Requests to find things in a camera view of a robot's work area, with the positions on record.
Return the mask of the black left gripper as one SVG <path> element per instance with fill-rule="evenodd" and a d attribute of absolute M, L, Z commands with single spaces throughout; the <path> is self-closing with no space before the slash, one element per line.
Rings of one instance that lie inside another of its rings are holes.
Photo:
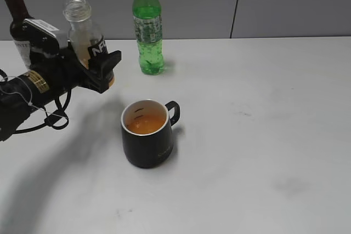
<path fill-rule="evenodd" d="M 120 50 L 88 61 L 89 69 L 78 61 L 69 41 L 60 49 L 55 39 L 43 32 L 23 26 L 30 42 L 30 74 L 39 77 L 36 84 L 38 100 L 54 100 L 76 87 L 104 93 L 110 87 L 115 66 L 122 60 Z"/>

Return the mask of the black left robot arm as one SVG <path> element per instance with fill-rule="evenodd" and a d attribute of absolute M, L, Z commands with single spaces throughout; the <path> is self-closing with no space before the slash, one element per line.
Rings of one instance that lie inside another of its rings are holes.
<path fill-rule="evenodd" d="M 44 127 L 62 130 L 56 123 L 69 120 L 65 110 L 69 105 L 72 90 L 82 87 L 100 94 L 109 88 L 109 77 L 121 61 L 122 53 L 102 53 L 89 60 L 85 68 L 78 60 L 70 42 L 59 34 L 29 21 L 24 23 L 24 33 L 31 45 L 30 59 L 34 60 L 29 71 L 10 77 L 1 72 L 1 141 L 14 134 L 34 132 Z M 56 104 L 54 112 L 46 111 L 50 102 Z M 42 124 L 32 128 L 19 129 L 32 113 L 45 111 Z"/>

